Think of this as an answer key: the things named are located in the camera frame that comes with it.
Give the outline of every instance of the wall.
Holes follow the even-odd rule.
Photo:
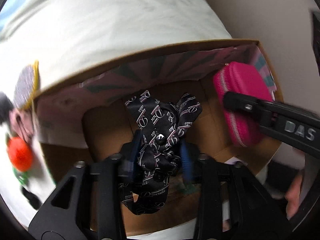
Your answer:
[[[320,77],[312,50],[314,0],[207,0],[233,38],[259,39],[279,77],[284,100],[320,113]],[[303,166],[282,144],[276,158]]]

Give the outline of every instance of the white sheet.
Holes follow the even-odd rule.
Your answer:
[[[35,59],[45,89],[94,64],[142,49],[227,38],[205,0],[30,0],[0,33],[0,90],[12,99],[20,70]],[[0,193],[28,226],[36,212],[19,192],[4,131],[0,129]],[[37,143],[34,152],[39,163],[30,188],[44,201],[54,184]]]

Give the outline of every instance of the red pom-pom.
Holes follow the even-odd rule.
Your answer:
[[[32,150],[20,137],[13,137],[8,142],[8,155],[12,166],[18,171],[27,171],[32,165]]]

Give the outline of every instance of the pink zippered case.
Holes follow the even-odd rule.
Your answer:
[[[236,92],[266,101],[272,101],[269,89],[254,66],[231,62],[213,77],[220,104],[226,92]],[[259,124],[248,116],[224,109],[232,142],[243,147],[251,146],[263,138]]]

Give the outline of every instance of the brown cardboard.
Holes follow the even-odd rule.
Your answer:
[[[210,50],[252,43],[257,44],[263,52],[259,42],[254,40],[189,42],[175,46],[170,45],[160,47],[132,54],[127,57],[121,57],[103,63],[100,66],[93,67],[92,69],[84,71],[44,91],[43,95],[53,93],[64,86],[82,82],[87,78],[101,74],[121,63],[195,49]],[[266,54],[264,52],[263,54],[278,87],[278,91],[275,93],[276,99],[282,101],[281,89],[276,74]],[[209,73],[199,81],[181,81],[157,85],[149,88],[149,91],[154,98],[163,102],[177,102],[185,92],[196,96],[201,103],[203,111],[189,129],[186,140],[197,144],[201,152],[209,154],[220,162],[225,162],[229,158],[237,156],[246,161],[251,171],[254,174],[257,174],[274,155],[280,142],[271,138],[265,138],[261,143],[254,147],[239,148],[231,145],[222,107],[212,86],[211,79],[213,74],[214,73]],[[103,160],[111,154],[118,152],[122,144],[131,141],[133,132],[138,128],[135,121],[124,107],[125,100],[131,96],[132,95],[128,95],[117,100],[108,107],[91,109],[84,115],[83,129],[87,144],[91,149],[90,153],[86,149],[71,149],[60,146],[42,145],[47,165],[56,181],[59,181],[63,174],[67,173],[68,169],[71,168],[76,161],[85,160],[90,163],[92,160]],[[172,187],[170,187],[170,193],[165,206],[155,214],[136,216],[125,206],[122,206],[127,235],[133,236],[151,233],[179,225],[195,218],[198,199],[199,193],[183,196],[181,193],[172,190]],[[95,207],[95,203],[93,202],[93,229],[96,228]]]

